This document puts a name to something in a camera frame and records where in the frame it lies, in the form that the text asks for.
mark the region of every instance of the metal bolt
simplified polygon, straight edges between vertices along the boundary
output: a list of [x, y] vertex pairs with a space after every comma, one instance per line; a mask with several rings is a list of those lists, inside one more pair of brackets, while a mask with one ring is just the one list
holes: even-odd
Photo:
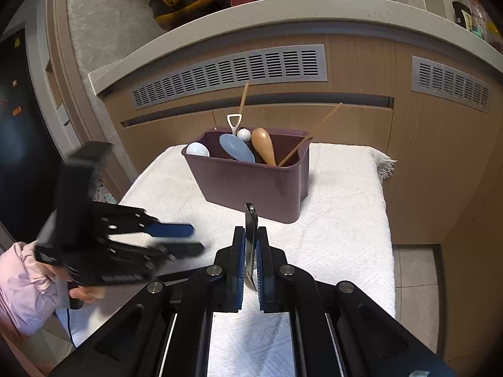
[[339, 283], [339, 290], [342, 293], [352, 293], [355, 290], [355, 286], [348, 281]]
[[292, 265], [283, 265], [280, 268], [280, 272], [283, 275], [290, 276], [293, 275], [293, 273], [295, 272], [295, 267]]
[[163, 290], [163, 283], [159, 281], [151, 282], [147, 285], [147, 291], [150, 293], [158, 293]]
[[218, 265], [211, 265], [211, 266], [208, 266], [208, 268], [206, 269], [206, 272], [210, 276], [217, 276], [222, 273], [222, 268]]

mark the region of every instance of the wooden spoon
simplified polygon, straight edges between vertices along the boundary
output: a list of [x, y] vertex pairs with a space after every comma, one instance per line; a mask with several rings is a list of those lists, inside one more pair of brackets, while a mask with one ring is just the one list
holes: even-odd
[[269, 166], [276, 166], [273, 142], [265, 129], [255, 128], [251, 132], [251, 144]]

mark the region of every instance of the white ball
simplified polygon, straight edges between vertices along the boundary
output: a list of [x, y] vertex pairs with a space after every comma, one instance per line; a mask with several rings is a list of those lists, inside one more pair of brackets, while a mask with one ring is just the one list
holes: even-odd
[[248, 143], [250, 141], [250, 139], [252, 138], [252, 134], [250, 133], [250, 131], [248, 129], [243, 128], [237, 132], [237, 137], [239, 139], [241, 139], [242, 141], [244, 141], [245, 143]]
[[210, 156], [210, 152], [206, 148], [204, 144], [201, 144], [199, 142], [193, 142], [188, 145], [187, 147], [187, 154], [193, 154], [196, 156]]

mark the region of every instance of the cabinet door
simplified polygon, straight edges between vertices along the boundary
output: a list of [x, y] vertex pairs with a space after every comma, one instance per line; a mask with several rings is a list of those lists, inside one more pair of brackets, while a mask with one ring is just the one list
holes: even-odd
[[170, 146], [193, 142], [215, 127], [210, 110], [166, 117], [119, 130], [119, 137], [134, 167], [141, 173]]
[[[491, 86], [489, 113], [411, 91], [412, 55], [460, 69]], [[438, 244], [466, 207], [495, 144], [502, 106], [496, 82], [444, 55], [396, 43], [396, 96], [384, 182], [391, 240]]]

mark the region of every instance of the plastic container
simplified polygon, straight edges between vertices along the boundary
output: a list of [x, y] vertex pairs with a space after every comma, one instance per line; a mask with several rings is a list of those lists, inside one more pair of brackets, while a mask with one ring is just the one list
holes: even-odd
[[[266, 130], [277, 163], [308, 134], [288, 129]], [[210, 157], [187, 154], [187, 146], [182, 149], [204, 199], [238, 211], [245, 211], [245, 203], [251, 202], [258, 216], [285, 224], [295, 222], [300, 216], [300, 201], [308, 191], [310, 141], [304, 142], [284, 167], [273, 167], [233, 160], [218, 142], [223, 133], [230, 133], [230, 129], [214, 128], [194, 140], [208, 148]]]

